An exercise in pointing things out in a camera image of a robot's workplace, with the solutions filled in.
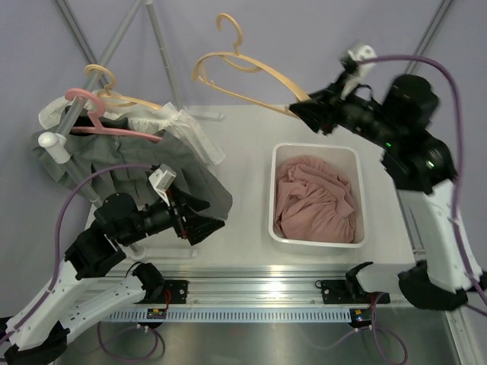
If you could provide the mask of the pink skirt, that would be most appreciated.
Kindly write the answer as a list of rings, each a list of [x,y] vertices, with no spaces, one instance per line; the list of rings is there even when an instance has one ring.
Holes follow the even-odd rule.
[[[290,240],[352,243],[357,205],[350,179],[315,156],[287,159],[277,170],[273,228]]]

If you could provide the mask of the beige hanger front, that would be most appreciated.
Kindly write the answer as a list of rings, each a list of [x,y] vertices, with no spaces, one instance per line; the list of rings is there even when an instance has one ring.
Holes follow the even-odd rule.
[[[285,116],[297,118],[297,116],[288,107],[279,108],[277,106],[264,103],[263,101],[251,97],[247,97],[242,94],[232,92],[230,90],[226,90],[223,87],[219,87],[212,79],[208,77],[205,69],[204,61],[206,61],[207,59],[218,58],[223,60],[227,65],[238,70],[239,72],[243,72],[247,74],[264,72],[270,75],[272,78],[276,79],[280,84],[282,84],[286,89],[288,89],[294,95],[297,102],[310,100],[310,96],[308,95],[308,93],[302,87],[294,83],[290,78],[283,75],[281,72],[277,71],[273,67],[261,61],[258,61],[254,58],[244,55],[240,51],[240,47],[244,42],[244,34],[240,25],[238,24],[238,22],[235,20],[234,17],[232,17],[228,13],[221,12],[217,15],[215,20],[216,27],[219,31],[223,31],[223,21],[229,22],[235,30],[237,38],[232,44],[233,50],[210,52],[202,56],[200,59],[198,59],[192,71],[192,76],[191,76],[192,81],[199,81],[200,83],[209,86],[214,90],[220,91],[223,94],[236,97],[248,103],[252,103],[254,105],[263,107],[265,109],[271,110],[276,113],[280,113]]]

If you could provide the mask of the grey skirt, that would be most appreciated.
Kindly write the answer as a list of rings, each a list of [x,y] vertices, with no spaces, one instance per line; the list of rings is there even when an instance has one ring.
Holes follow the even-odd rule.
[[[181,191],[209,203],[202,213],[226,220],[233,204],[231,193],[200,159],[170,132],[160,131],[158,143],[139,137],[114,135],[75,135],[67,137],[65,149],[80,170],[81,177],[103,168],[126,163],[165,164],[175,173],[173,184]],[[105,199],[115,192],[129,193],[138,206],[158,198],[148,181],[150,173],[140,168],[104,173],[91,181],[92,189]]]

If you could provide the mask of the pink hanger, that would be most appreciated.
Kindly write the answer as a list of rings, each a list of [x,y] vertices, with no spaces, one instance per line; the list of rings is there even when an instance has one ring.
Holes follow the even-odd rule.
[[[92,126],[73,126],[70,132],[83,134],[97,134],[97,135],[115,135],[115,136],[130,136],[146,139],[151,142],[159,142],[162,137],[156,135],[149,135],[144,132],[135,132],[128,129],[107,128],[100,121],[100,117],[106,112],[104,102],[90,91],[81,88],[71,88],[65,93],[65,99],[74,101],[76,97],[80,97],[85,101],[89,100],[94,105],[94,109],[88,111],[88,118]]]

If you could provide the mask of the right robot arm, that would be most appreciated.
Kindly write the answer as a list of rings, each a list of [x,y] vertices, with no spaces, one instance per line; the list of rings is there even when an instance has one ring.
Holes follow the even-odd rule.
[[[439,99],[431,85],[417,75],[399,75],[383,102],[356,94],[362,86],[348,87],[345,75],[306,100],[289,106],[292,114],[315,133],[328,135],[337,127],[382,148],[381,163],[395,188],[404,192],[413,210],[426,259],[401,271],[395,283],[414,307],[454,311],[468,304],[468,294],[486,291],[486,272],[466,247],[457,200],[450,213],[440,213],[434,198],[460,184],[460,166],[448,146],[427,127]]]

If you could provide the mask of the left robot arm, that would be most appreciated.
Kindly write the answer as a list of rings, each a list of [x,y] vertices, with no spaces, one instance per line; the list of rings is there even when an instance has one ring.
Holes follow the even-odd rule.
[[[65,251],[51,281],[16,316],[1,320],[7,364],[49,364],[81,333],[118,309],[154,303],[167,294],[163,275],[151,263],[140,263],[121,282],[79,304],[78,298],[126,258],[123,251],[144,238],[172,229],[194,246],[224,226],[203,211],[208,202],[177,188],[167,200],[137,207],[128,193],[108,196],[94,221]]]

